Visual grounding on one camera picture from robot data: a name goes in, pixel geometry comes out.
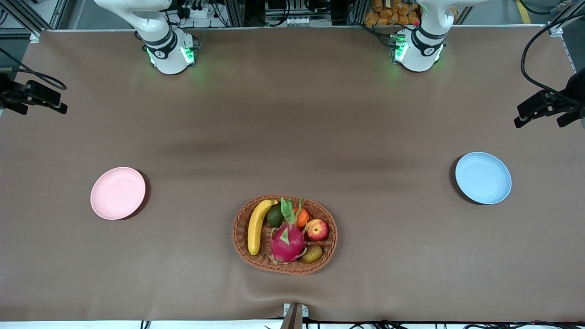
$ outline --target pink plate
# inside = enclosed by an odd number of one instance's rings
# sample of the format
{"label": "pink plate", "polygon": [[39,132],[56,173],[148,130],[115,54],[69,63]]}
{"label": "pink plate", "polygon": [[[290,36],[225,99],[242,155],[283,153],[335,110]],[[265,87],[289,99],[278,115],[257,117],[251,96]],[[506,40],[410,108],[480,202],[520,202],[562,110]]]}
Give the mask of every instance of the pink plate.
{"label": "pink plate", "polygon": [[121,220],[140,207],[146,194],[144,177],[135,169],[119,167],[105,172],[91,189],[91,208],[106,220]]}

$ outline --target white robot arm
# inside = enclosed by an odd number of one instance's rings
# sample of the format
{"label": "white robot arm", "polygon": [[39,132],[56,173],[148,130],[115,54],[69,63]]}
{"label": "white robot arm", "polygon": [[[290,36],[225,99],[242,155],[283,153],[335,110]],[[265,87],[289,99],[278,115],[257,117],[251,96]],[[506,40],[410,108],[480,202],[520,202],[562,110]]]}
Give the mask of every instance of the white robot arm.
{"label": "white robot arm", "polygon": [[164,74],[181,73],[195,63],[193,36],[172,29],[164,14],[173,0],[94,0],[136,29],[150,55],[150,61]]}
{"label": "white robot arm", "polygon": [[417,0],[421,7],[421,23],[414,29],[399,32],[405,36],[400,49],[395,52],[395,61],[414,72],[427,71],[439,60],[443,40],[455,17],[451,7],[471,6],[487,0]]}

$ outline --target red apple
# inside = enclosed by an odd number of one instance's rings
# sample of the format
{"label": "red apple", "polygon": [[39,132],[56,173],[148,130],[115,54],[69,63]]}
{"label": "red apple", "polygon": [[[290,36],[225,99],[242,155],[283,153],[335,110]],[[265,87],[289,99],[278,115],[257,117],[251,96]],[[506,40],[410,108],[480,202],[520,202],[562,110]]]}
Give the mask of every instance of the red apple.
{"label": "red apple", "polygon": [[307,236],[313,241],[327,239],[329,228],[327,223],[322,220],[311,220],[307,223]]}

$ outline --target yellow banana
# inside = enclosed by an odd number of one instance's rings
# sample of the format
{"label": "yellow banana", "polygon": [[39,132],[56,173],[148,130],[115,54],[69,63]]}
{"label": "yellow banana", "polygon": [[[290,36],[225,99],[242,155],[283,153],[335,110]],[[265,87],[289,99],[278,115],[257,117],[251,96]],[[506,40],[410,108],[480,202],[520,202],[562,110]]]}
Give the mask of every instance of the yellow banana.
{"label": "yellow banana", "polygon": [[260,234],[262,232],[262,222],[264,221],[264,217],[268,210],[270,210],[273,205],[277,204],[278,201],[276,200],[263,200],[252,212],[250,222],[248,223],[248,251],[252,256],[256,256],[260,250]]}

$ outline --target green led light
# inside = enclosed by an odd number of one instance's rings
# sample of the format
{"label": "green led light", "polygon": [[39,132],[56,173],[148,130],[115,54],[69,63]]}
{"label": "green led light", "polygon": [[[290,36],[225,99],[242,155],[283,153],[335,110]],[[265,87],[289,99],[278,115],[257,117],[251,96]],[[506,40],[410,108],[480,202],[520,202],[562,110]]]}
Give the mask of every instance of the green led light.
{"label": "green led light", "polygon": [[155,65],[154,58],[152,57],[152,53],[150,52],[150,49],[146,48],[146,53],[148,53],[148,56],[150,57],[150,62],[152,63],[152,65]]}
{"label": "green led light", "polygon": [[400,48],[398,48],[396,50],[396,60],[403,60],[404,59],[404,54],[406,54],[406,51],[408,50],[408,42],[404,41],[402,43],[402,46],[400,46]]}
{"label": "green led light", "polygon": [[439,57],[441,56],[441,50],[443,50],[443,45],[441,45],[441,47],[439,48],[439,50],[437,50],[437,57],[435,57],[435,61],[439,60]]}
{"label": "green led light", "polygon": [[181,47],[181,53],[183,54],[183,57],[185,57],[187,63],[193,63],[193,51],[191,49]]}

